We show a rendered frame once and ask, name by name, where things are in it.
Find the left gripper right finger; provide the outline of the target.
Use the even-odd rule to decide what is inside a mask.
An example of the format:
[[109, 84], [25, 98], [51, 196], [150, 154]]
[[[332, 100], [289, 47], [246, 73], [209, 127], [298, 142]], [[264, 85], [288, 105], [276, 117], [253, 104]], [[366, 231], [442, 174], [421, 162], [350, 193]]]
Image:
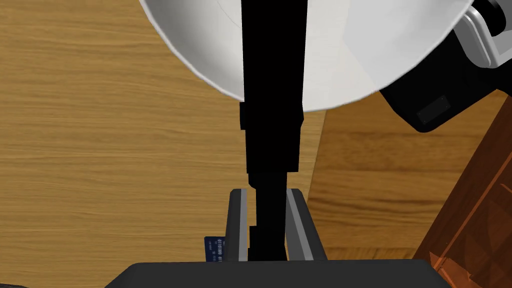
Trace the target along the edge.
[[303, 193], [286, 190], [285, 238], [290, 261], [327, 261]]

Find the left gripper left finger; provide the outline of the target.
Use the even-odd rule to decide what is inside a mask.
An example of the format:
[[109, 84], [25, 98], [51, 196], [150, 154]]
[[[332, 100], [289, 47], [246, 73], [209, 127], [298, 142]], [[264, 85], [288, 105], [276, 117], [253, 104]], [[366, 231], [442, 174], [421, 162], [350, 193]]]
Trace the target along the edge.
[[248, 206], [247, 190], [233, 189], [225, 229], [225, 260], [228, 262], [248, 261]]

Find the black long bar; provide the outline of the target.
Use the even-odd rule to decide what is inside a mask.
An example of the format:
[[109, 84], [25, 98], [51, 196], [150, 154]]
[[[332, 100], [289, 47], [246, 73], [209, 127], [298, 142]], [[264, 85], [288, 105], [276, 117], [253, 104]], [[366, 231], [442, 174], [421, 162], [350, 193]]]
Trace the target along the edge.
[[241, 0], [243, 123], [256, 225], [250, 261], [285, 261], [287, 176], [299, 169], [308, 0]]

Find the blue printed card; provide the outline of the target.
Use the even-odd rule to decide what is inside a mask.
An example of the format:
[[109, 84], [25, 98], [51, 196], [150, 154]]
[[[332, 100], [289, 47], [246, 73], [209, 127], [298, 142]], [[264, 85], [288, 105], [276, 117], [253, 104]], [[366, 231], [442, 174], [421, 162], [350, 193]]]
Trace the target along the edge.
[[222, 262], [225, 259], [225, 237], [205, 237], [206, 262]]

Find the brown wooden cabinet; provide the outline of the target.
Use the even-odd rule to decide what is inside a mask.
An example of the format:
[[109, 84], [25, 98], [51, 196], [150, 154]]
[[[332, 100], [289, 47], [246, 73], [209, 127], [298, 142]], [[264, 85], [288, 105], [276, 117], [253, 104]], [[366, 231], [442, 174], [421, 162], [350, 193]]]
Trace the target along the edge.
[[512, 96], [414, 254], [451, 288], [512, 288]]

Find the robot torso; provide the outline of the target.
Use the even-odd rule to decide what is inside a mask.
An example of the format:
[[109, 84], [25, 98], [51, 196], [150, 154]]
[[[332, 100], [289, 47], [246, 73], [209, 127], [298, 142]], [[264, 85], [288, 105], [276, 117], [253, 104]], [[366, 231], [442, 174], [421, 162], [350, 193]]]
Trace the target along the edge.
[[220, 93], [244, 100], [243, 49], [255, 47], [264, 76], [290, 76], [284, 56], [299, 32], [305, 112], [377, 92], [417, 66], [473, 0], [139, 0], [187, 68]]

